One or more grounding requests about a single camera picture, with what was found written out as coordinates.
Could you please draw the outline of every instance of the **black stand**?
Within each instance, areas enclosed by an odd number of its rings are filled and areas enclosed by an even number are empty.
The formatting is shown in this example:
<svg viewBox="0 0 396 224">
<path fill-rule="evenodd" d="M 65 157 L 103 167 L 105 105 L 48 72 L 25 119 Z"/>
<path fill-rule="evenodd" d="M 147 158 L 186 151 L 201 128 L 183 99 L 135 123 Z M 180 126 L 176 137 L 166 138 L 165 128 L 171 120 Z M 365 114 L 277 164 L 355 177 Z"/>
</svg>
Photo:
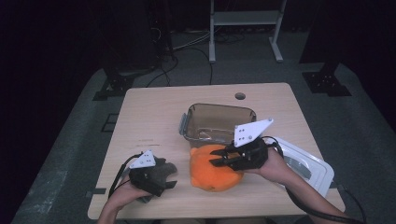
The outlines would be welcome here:
<svg viewBox="0 0 396 224">
<path fill-rule="evenodd" d="M 339 62 L 325 63 L 319 72 L 305 72 L 304 79 L 313 93 L 329 96 L 351 96 L 347 87 L 340 84 L 334 75 Z"/>
</svg>

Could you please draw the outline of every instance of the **wire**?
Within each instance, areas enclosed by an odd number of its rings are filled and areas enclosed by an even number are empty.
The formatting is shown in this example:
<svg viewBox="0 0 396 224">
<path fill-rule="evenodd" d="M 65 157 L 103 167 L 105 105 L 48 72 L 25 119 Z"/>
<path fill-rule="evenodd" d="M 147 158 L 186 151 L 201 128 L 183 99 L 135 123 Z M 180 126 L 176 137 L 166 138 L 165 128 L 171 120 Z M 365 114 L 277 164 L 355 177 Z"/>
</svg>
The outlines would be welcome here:
<svg viewBox="0 0 396 224">
<path fill-rule="evenodd" d="M 155 79 L 157 79 L 158 77 L 161 77 L 161 76 L 163 76 L 163 75 L 165 75 L 167 78 L 166 78 L 166 81 L 168 82 L 168 85 L 170 86 L 170 83 L 169 83 L 169 76 L 167 75 L 167 73 L 168 72 L 170 72 L 170 71 L 172 71 L 173 69 L 175 69 L 176 67 L 177 67 L 177 65 L 178 65 L 178 58 L 176 57 L 176 56 L 174 56 L 174 58 L 175 58 L 175 61 L 176 61 L 176 63 L 175 63 L 175 65 L 173 65 L 169 70 L 167 70 L 167 71 L 164 71 L 163 70 L 163 72 L 161 73 L 161 74 L 159 74 L 158 76 L 156 76 L 155 78 L 153 78 L 147 85 L 146 85 L 146 88 L 153 82 L 153 81 L 155 81 Z"/>
<path fill-rule="evenodd" d="M 143 154 L 143 152 L 140 153 L 140 154 L 138 154 L 138 155 L 133 155 L 132 157 L 128 158 L 128 160 L 126 160 L 125 163 L 120 167 L 119 172 L 117 173 L 116 178 L 114 178 L 113 184 L 111 185 L 110 190 L 109 190 L 109 192 L 108 192 L 108 198 L 110 198 L 110 196 L 111 196 L 111 195 L 114 193 L 114 191 L 118 188 L 118 187 L 116 187 L 116 185 L 117 185 L 117 183 L 119 183 L 119 179 L 120 179 L 122 173 L 124 172 L 125 167 L 126 167 L 126 165 L 128 164 L 128 162 L 129 162 L 131 159 L 133 159 L 133 158 L 138 158 L 138 157 L 140 157 L 142 154 Z"/>
<path fill-rule="evenodd" d="M 271 139 L 276 141 L 276 139 L 274 137 L 271 137 L 271 136 L 264 136 L 263 138 L 271 138 Z M 280 144 L 277 141 L 276 141 L 276 144 L 277 144 L 277 147 L 276 147 L 277 152 L 283 158 L 283 150 L 282 150 Z M 305 204 L 301 203 L 297 199 L 297 197 L 288 188 L 285 187 L 285 189 L 286 189 L 286 192 L 289 194 L 289 197 L 291 198 L 291 200 L 294 202 L 294 204 L 297 205 L 297 207 L 299 207 L 301 210 L 305 211 L 309 215 L 312 215 L 312 216 L 315 216 L 315 217 L 320 217 L 320 218 L 327 219 L 327 220 L 330 220 L 330 221 L 340 222 L 340 223 L 350 223 L 350 224 L 355 224 L 355 223 L 356 224 L 361 224 L 361 223 L 363 223 L 363 222 L 358 221 L 358 220 L 353 219 L 353 218 L 334 216 L 334 215 L 322 213 L 322 212 L 319 212 L 319 211 L 317 211 L 315 209 L 312 209 L 312 208 L 306 206 Z"/>
<path fill-rule="evenodd" d="M 208 57 L 208 56 L 206 55 L 206 53 L 205 53 L 203 50 L 201 50 L 201 49 L 196 49 L 196 48 L 185 48 L 185 49 L 198 50 L 198 51 L 200 51 L 201 53 L 204 54 L 204 56 L 206 57 L 206 59 L 207 59 L 207 61 L 208 61 L 208 63 L 209 63 L 209 68 L 210 68 L 209 85 L 212 85 L 212 79 L 213 79 L 213 66 L 212 66 L 212 63 L 209 61 L 209 57 Z"/>
<path fill-rule="evenodd" d="M 116 191 L 119 187 L 121 187 L 122 185 L 128 183 L 131 179 L 126 180 L 125 182 L 119 184 L 116 188 L 114 188 L 114 191 Z"/>
<path fill-rule="evenodd" d="M 340 191 L 344 191 L 345 193 L 347 193 L 355 202 L 355 204 L 359 207 L 359 209 L 361 210 L 361 217 L 363 218 L 363 223 L 367 223 L 367 217 L 366 217 L 366 213 L 364 212 L 363 207 L 361 207 L 361 204 L 359 203 L 358 199 L 352 194 L 352 192 L 345 188 L 343 185 L 338 184 L 337 182 L 335 182 L 334 180 L 332 181 L 337 185 L 338 190 Z"/>
</svg>

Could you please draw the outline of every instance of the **table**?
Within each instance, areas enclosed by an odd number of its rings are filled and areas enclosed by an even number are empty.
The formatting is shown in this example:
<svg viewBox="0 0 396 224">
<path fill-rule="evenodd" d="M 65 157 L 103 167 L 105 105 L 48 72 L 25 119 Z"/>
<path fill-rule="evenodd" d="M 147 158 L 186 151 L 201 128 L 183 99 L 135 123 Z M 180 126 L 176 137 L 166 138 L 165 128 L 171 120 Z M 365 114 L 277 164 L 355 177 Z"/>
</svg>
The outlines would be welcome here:
<svg viewBox="0 0 396 224">
<path fill-rule="evenodd" d="M 235 98 L 242 92 L 244 100 Z M 149 203 L 133 202 L 118 218 L 156 219 L 184 217 L 261 217 L 304 214 L 279 186 L 258 175 L 245 175 L 232 189 L 207 192 L 190 183 L 190 143 L 178 133 L 183 113 L 190 105 L 207 103 L 244 106 L 254 110 L 257 120 L 275 121 L 266 135 L 277 136 L 322 158 L 304 115 L 287 83 L 214 85 L 130 89 L 125 95 L 120 115 L 108 147 L 96 187 L 106 194 L 94 194 L 88 211 L 97 219 L 106 202 L 108 190 L 126 159 L 152 149 L 178 169 L 168 181 L 177 180 L 174 189 Z M 345 210 L 337 189 L 330 189 L 327 199 Z"/>
</svg>

